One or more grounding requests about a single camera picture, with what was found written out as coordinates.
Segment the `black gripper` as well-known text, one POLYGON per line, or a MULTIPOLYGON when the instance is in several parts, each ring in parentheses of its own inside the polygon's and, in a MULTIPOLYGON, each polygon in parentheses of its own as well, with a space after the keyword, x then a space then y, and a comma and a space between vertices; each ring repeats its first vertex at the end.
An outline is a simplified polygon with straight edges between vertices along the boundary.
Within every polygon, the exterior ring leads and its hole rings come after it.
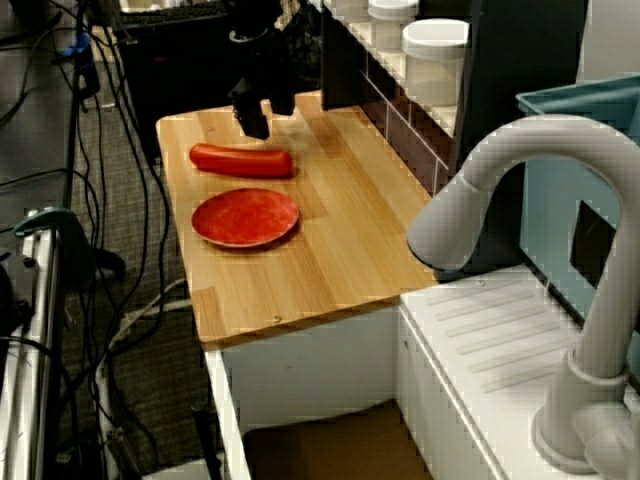
POLYGON ((270 49, 239 49, 237 60, 239 80, 228 94, 234 117, 246 136, 268 139, 269 126, 260 103, 268 100, 277 115, 291 116, 295 110, 289 58, 270 49))

